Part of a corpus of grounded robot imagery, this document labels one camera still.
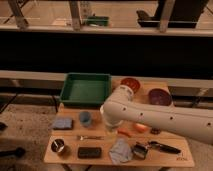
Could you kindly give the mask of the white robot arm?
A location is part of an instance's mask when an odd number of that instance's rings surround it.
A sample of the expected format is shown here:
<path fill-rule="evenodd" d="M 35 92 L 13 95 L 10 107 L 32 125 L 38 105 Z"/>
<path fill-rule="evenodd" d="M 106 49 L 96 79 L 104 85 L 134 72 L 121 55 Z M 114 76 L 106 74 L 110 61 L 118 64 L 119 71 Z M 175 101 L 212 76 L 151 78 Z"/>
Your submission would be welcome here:
<path fill-rule="evenodd" d="M 141 104 L 133 97 L 131 88 L 119 85 L 105 100 L 100 112 L 109 129 L 125 120 L 213 145 L 213 110 Z"/>

